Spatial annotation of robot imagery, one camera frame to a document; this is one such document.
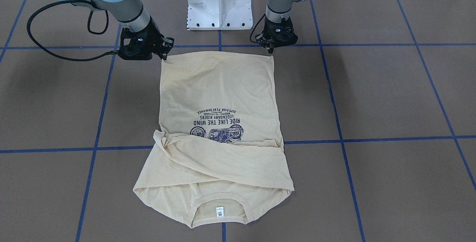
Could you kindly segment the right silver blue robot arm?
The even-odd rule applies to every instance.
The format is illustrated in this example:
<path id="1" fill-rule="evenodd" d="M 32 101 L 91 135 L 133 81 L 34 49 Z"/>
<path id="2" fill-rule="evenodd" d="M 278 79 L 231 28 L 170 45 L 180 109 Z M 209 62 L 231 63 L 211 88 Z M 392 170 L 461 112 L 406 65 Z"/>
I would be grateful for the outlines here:
<path id="1" fill-rule="evenodd" d="M 124 60 L 167 59 L 174 39 L 164 37 L 141 0 L 75 0 L 77 6 L 106 10 L 121 23 L 118 56 Z"/>

